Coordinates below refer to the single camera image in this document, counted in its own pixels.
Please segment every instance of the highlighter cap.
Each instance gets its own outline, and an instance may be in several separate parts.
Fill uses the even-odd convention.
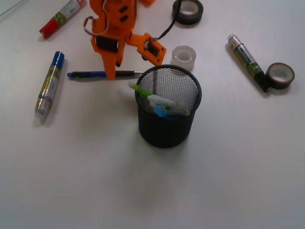
[[[65,58],[65,55],[62,52],[57,51],[54,55],[51,66],[52,65],[56,66],[59,70],[61,70],[64,58]]]
[[[60,28],[56,20],[51,19],[39,32],[45,37],[50,37]]]

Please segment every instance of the blue pen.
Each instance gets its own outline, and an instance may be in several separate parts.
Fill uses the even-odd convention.
[[[135,71],[116,71],[116,77],[130,77],[136,75],[142,75],[142,72]],[[105,72],[72,72],[67,74],[70,80],[73,79],[90,79],[90,78],[106,78]]]

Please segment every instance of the red marker cap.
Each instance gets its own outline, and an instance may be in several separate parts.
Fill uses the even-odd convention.
[[[45,37],[50,37],[59,29],[59,24],[56,20],[51,19],[39,32]]]

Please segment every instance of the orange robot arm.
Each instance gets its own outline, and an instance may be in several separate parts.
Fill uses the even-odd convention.
[[[152,4],[154,0],[141,0]],[[99,16],[92,22],[91,43],[101,54],[107,77],[115,78],[115,66],[123,60],[126,43],[138,47],[143,58],[154,65],[162,64],[166,49],[157,41],[149,42],[152,36],[132,33],[136,21],[136,0],[90,0],[90,6]]]

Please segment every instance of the black mesh pencil holder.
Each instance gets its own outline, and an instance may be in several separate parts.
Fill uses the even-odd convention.
[[[160,65],[144,72],[137,84],[155,95],[180,102],[191,111],[189,116],[163,119],[149,112],[144,99],[135,93],[142,137],[159,148],[179,145],[188,137],[201,102],[202,92],[197,79],[184,68]]]

